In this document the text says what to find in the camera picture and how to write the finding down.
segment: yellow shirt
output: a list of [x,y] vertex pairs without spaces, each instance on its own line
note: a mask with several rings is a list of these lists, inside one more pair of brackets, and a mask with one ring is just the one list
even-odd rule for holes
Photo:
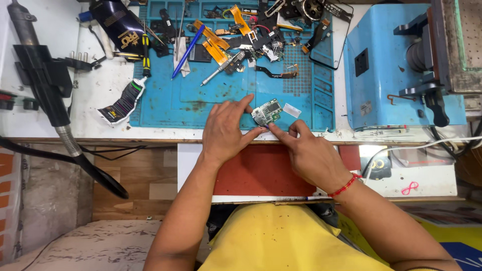
[[211,240],[200,271],[392,271],[336,236],[306,205],[238,207]]

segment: wooden floor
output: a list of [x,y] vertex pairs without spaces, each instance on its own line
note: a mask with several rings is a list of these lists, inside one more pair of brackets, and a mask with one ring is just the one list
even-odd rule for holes
[[[114,158],[127,152],[101,154]],[[95,183],[92,221],[164,218],[177,194],[177,151],[139,150],[115,161],[95,157],[94,164],[120,182],[129,199],[120,199]]]

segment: metal spring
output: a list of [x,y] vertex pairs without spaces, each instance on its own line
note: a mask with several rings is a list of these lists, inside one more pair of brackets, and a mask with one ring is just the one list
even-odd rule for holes
[[64,143],[65,148],[69,152],[70,156],[77,157],[82,154],[82,150],[80,149],[77,141],[75,141],[72,132],[70,131],[70,125],[55,127],[57,134],[60,137],[60,140]]

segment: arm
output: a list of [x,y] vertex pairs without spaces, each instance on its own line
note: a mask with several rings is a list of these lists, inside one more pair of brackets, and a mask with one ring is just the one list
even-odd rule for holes
[[243,112],[253,111],[249,106],[253,97],[248,95],[239,102],[226,101],[213,106],[202,135],[202,152],[152,242],[144,271],[193,270],[217,171],[267,131],[257,127],[243,136],[239,129]]
[[[308,183],[331,194],[352,178],[333,145],[315,137],[303,121],[295,121],[287,133],[273,123],[269,129],[288,146],[294,171]],[[393,269],[461,270],[413,218],[361,182],[355,181],[334,200],[341,204],[339,211],[353,220],[373,250]]]

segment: hand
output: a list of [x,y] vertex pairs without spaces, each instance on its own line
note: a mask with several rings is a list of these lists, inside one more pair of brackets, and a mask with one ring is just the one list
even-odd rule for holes
[[269,124],[269,129],[288,146],[291,165],[306,182],[331,194],[353,177],[333,145],[323,137],[314,136],[304,121],[295,121],[288,132],[282,131],[274,123]]
[[220,167],[261,133],[268,131],[265,127],[256,127],[245,135],[241,133],[240,118],[245,111],[253,111],[249,105],[253,98],[254,94],[249,94],[239,102],[225,101],[213,106],[202,133],[203,159]]

